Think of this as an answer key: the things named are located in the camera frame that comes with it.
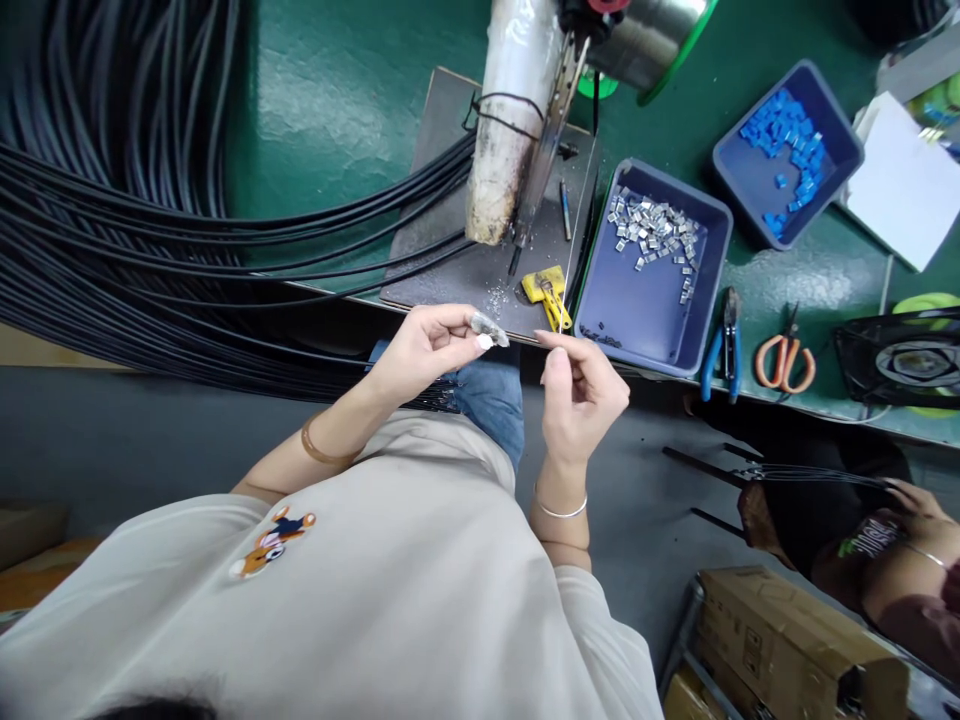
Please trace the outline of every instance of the green workbench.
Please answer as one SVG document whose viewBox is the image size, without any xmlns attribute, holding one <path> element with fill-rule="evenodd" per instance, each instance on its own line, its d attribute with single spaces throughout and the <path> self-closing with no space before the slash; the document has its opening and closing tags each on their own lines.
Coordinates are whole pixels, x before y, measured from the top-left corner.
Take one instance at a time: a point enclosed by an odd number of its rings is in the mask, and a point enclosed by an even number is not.
<svg viewBox="0 0 960 720">
<path fill-rule="evenodd" d="M 394 0 L 377 7 L 311 0 L 263 0 L 250 28 L 247 82 L 231 115 L 228 177 L 231 211 L 248 217 L 292 215 L 365 195 L 407 174 L 430 75 L 442 66 L 481 79 L 488 0 L 446 3 Z M 638 157 L 692 185 L 716 192 L 704 169 L 713 145 L 800 58 L 813 60 L 852 117 L 873 95 L 880 58 L 835 0 L 721 0 L 684 67 L 660 97 L 639 108 L 623 86 L 601 105 L 600 188 L 617 163 Z M 579 100 L 572 121 L 590 126 Z M 326 239 L 346 243 L 357 235 Z M 389 238 L 350 265 L 387 258 Z M 260 252 L 269 265 L 315 254 L 316 247 Z M 324 269 L 336 268 L 327 263 Z M 743 395 L 776 399 L 752 372 L 759 344 L 779 332 L 788 304 L 800 301 L 801 336 L 819 352 L 810 391 L 790 404 L 856 420 L 864 407 L 847 399 L 829 331 L 920 292 L 957 291 L 960 237 L 917 275 L 845 215 L 830 208 L 790 252 L 754 252 L 735 231 L 723 286 L 743 302 Z M 324 290 L 372 277 L 323 281 Z M 377 302 L 377 294 L 361 299 Z M 875 425 L 914 438 L 960 444 L 960 417 L 928 420 L 897 408 Z"/>
</svg>

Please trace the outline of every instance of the blue pliers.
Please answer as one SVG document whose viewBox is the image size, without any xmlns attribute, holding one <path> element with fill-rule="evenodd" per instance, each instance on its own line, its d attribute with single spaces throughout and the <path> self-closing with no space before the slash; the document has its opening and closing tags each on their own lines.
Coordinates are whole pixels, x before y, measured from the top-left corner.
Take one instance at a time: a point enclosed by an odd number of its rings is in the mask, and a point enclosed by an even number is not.
<svg viewBox="0 0 960 720">
<path fill-rule="evenodd" d="M 710 402 L 713 371 L 723 349 L 723 377 L 730 383 L 730 404 L 740 396 L 740 295 L 728 287 L 723 296 L 723 323 L 717 328 L 700 371 L 700 399 Z"/>
</svg>

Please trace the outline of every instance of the white paper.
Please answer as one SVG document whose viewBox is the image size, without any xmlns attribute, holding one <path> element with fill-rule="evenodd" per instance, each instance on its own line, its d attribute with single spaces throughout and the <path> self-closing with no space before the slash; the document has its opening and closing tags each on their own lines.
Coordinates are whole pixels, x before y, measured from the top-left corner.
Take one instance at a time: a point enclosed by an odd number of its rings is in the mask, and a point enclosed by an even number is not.
<svg viewBox="0 0 960 720">
<path fill-rule="evenodd" d="M 907 265 L 922 272 L 960 213 L 960 165 L 890 93 L 857 121 L 865 159 L 839 202 Z"/>
</svg>

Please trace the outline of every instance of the cardboard box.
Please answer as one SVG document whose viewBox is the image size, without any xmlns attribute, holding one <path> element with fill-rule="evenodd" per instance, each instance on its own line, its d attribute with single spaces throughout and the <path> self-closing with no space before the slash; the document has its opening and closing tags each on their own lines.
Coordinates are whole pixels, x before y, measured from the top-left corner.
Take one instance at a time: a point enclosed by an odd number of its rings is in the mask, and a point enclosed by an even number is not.
<svg viewBox="0 0 960 720">
<path fill-rule="evenodd" d="M 725 713 L 714 710 L 719 706 L 707 701 L 709 695 L 697 674 L 684 663 L 670 680 L 667 697 L 663 701 L 665 720 L 724 720 Z"/>
<path fill-rule="evenodd" d="M 65 505 L 0 500 L 0 570 L 62 542 L 66 530 Z"/>
<path fill-rule="evenodd" d="M 3 324 L 0 324 L 0 365 L 126 370 L 121 365 L 68 350 Z"/>
<path fill-rule="evenodd" d="M 70 540 L 0 573 L 0 613 L 39 605 L 101 542 L 100 538 Z"/>
<path fill-rule="evenodd" d="M 705 642 L 697 645 L 697 655 L 704 669 L 710 673 L 713 681 L 727 696 L 727 700 L 733 705 L 744 720 L 770 720 L 772 714 L 760 698 L 753 694 L 747 684 L 727 665 L 720 654 Z M 713 699 L 713 696 L 704 697 L 707 704 L 711 706 L 714 714 L 723 717 L 725 712 L 722 707 Z"/>
<path fill-rule="evenodd" d="M 701 642 L 777 720 L 907 717 L 909 670 L 850 618 L 764 567 L 700 580 Z"/>
</svg>

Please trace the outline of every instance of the blue plastic tray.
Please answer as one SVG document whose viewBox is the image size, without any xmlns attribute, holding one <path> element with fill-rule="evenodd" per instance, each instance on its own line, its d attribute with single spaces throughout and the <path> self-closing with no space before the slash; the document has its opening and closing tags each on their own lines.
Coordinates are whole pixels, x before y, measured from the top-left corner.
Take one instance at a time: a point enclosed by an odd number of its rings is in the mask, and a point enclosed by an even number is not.
<svg viewBox="0 0 960 720">
<path fill-rule="evenodd" d="M 639 200 L 646 195 L 656 202 L 670 203 L 700 223 L 700 241 L 696 244 L 699 272 L 682 275 L 680 268 L 684 266 L 675 265 L 670 257 L 637 272 L 637 244 L 627 243 L 623 252 L 616 251 L 617 228 L 607 222 L 607 214 L 610 198 L 621 187 L 630 191 L 627 197 Z M 673 377 L 695 375 L 703 358 L 732 229 L 730 210 L 719 200 L 639 160 L 624 160 L 607 190 L 574 319 L 574 334 L 584 337 L 583 328 L 614 338 L 620 348 L 603 343 L 599 346 L 615 360 Z M 694 293 L 686 305 L 681 305 L 686 277 L 694 280 Z"/>
<path fill-rule="evenodd" d="M 823 182 L 813 200 L 799 212 L 789 212 L 800 171 L 790 164 L 790 153 L 768 158 L 759 147 L 751 147 L 740 137 L 740 128 L 760 109 L 767 99 L 786 88 L 795 100 L 803 103 L 814 129 L 823 135 L 826 157 L 820 168 Z M 786 77 L 760 98 L 713 149 L 713 166 L 727 186 L 739 210 L 747 219 L 744 235 L 759 247 L 789 250 L 824 208 L 840 187 L 863 163 L 863 145 L 853 132 L 823 75 L 809 60 L 801 60 Z M 774 178 L 783 173 L 787 186 L 779 189 Z M 787 223 L 779 239 L 763 221 L 764 213 L 784 214 Z"/>
</svg>

